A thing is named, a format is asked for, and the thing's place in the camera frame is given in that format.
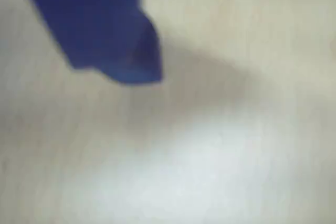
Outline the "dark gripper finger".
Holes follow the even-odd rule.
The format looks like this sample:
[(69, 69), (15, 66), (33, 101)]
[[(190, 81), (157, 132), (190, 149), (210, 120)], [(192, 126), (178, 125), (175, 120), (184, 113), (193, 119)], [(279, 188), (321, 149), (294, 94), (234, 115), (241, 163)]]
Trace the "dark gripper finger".
[(162, 80), (161, 48), (141, 0), (32, 0), (75, 69), (123, 84)]

